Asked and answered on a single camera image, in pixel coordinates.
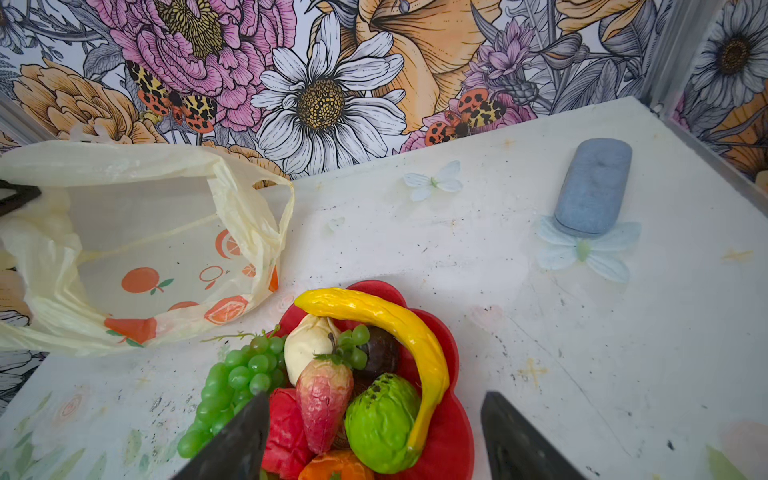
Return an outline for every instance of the blue case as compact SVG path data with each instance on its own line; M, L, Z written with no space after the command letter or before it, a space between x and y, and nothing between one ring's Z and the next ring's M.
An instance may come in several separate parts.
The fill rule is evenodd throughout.
M581 142L554 210L554 225L576 237L599 237L615 224L624 199L632 147L613 138Z

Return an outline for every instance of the plastic bag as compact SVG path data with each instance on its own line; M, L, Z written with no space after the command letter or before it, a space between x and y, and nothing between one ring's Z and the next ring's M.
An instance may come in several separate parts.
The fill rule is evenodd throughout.
M49 141L0 157L0 177L42 190L0 217L32 313L24 328L0 322L0 349L86 356L187 339L277 288L293 185L257 165L191 145ZM290 188L279 225L253 187L263 180Z

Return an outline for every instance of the fruit plate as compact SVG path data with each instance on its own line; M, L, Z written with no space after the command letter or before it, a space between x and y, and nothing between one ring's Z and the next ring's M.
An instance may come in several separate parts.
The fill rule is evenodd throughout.
M396 303L404 308L406 299L392 285L379 280L366 280L348 287L349 290L375 295L388 302ZM436 316L419 309L409 309L414 312L424 324L435 334L440 342L445 361L448 363L450 385L442 402L435 410L432 421L429 423L427 443L421 458L413 467L394 475L377 475L377 478L392 478L396 480L426 480L430 478L454 478L456 480L470 480L472 470L475 467L475 440L472 437L472 429L464 407L456 398L453 390L458 380L458 348L451 331ZM280 336L286 336L299 325L306 312L296 305L283 314L280 320ZM347 320L334 320L339 330L344 331L355 328L357 322ZM400 367L396 372L401 377L411 382L421 393L419 371L411 353L400 346Z

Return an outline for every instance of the table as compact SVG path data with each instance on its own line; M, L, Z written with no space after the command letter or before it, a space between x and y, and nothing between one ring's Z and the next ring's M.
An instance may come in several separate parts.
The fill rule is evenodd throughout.
M620 221L643 230L620 254L626 285L535 262L538 219L593 137L634 150ZM461 192L409 200L403 174L453 160ZM712 478L707 445L722 449L735 422L768 424L768 220L632 98L298 180L296 199L283 286L221 333L270 328L309 288L391 283L456 338L478 480L488 389L587 478ZM16 478L45 455L25 478L169 477L208 368L243 344L199 340L50 357L0 418L0 465Z

